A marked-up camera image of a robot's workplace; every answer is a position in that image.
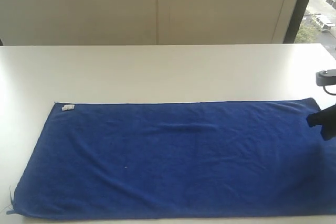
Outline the white label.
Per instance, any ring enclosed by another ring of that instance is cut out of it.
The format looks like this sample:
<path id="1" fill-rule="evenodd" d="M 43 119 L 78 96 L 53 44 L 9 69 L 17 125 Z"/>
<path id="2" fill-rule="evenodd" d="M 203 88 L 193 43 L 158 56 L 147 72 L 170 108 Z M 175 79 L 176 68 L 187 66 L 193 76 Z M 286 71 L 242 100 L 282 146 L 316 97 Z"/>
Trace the white label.
<path id="1" fill-rule="evenodd" d="M 69 110 L 73 110 L 75 108 L 74 104 L 65 104 L 61 109 L 62 111 L 69 111 Z"/>

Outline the blue microfibre towel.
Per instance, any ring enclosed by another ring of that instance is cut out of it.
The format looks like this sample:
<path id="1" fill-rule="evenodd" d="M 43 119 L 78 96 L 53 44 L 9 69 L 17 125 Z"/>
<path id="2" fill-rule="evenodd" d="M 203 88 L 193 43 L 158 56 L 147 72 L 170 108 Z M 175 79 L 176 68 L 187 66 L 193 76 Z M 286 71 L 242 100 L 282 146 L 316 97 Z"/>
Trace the blue microfibre towel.
<path id="1" fill-rule="evenodd" d="M 312 98 L 54 104 L 12 213 L 56 220 L 335 214 L 335 141 Z"/>

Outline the dark window frame post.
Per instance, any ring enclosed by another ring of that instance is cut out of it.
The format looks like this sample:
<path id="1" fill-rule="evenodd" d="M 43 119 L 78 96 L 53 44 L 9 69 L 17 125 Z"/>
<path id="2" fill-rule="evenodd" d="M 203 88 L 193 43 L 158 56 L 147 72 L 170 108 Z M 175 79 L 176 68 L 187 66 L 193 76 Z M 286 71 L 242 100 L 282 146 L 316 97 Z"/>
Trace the dark window frame post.
<path id="1" fill-rule="evenodd" d="M 309 0 L 297 0 L 283 39 L 284 44 L 293 44 Z"/>

